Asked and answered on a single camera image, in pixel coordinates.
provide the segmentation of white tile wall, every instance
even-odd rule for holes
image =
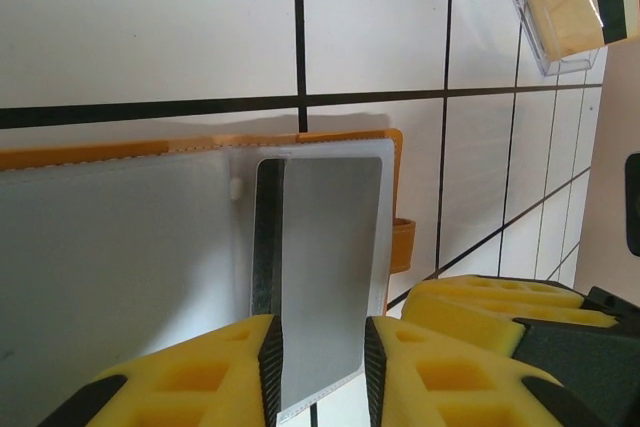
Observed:
[[[513,86],[520,31],[513,1],[453,0],[451,17],[449,88]]]
[[[544,197],[554,102],[553,91],[516,96],[507,221]]]
[[[573,175],[577,175],[591,165],[593,142],[596,137],[596,125],[600,111],[600,94],[602,89],[594,87],[584,89],[582,112],[580,114],[580,131],[578,132],[578,147],[576,150]]]
[[[542,206],[536,207],[504,231],[500,275],[533,279],[540,238]]]
[[[560,264],[568,207],[569,186],[543,204],[536,279],[547,280]]]
[[[305,0],[308,92],[443,87],[447,0]]]
[[[294,0],[0,2],[0,127],[8,119],[3,107],[298,93]],[[309,94],[421,91],[424,97],[422,91],[444,87],[448,0],[304,2]],[[511,1],[451,0],[451,8],[449,88],[512,88],[519,26]],[[587,84],[602,81],[605,60],[603,49]],[[411,270],[391,278],[390,300],[434,272],[439,201],[440,266],[468,252],[442,277],[497,275],[500,266],[503,276],[553,274],[572,285],[577,249],[569,252],[580,238],[588,175],[550,194],[591,163],[601,89],[586,89],[584,101],[582,88],[558,91],[556,98],[556,83],[582,84],[585,74],[542,77],[524,35],[518,65],[518,87],[549,90],[518,91],[512,136],[512,91],[448,98],[441,199],[442,98],[353,98],[363,103],[308,108],[312,131],[404,132],[398,214],[416,220],[417,233]],[[293,132],[297,113],[278,109],[0,130],[0,148]],[[402,305],[388,315],[399,317]],[[285,425],[310,422],[306,411]],[[318,404],[318,423],[368,425],[362,376]]]
[[[556,98],[546,193],[571,179],[576,152],[582,90],[559,90]]]
[[[293,0],[2,0],[2,107],[296,92]]]
[[[502,224],[512,108],[509,94],[449,100],[441,266]]]

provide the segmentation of wallet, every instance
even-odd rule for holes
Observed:
[[[250,315],[282,317],[283,420],[358,375],[410,267],[401,154],[394,129],[0,151],[0,423]]]

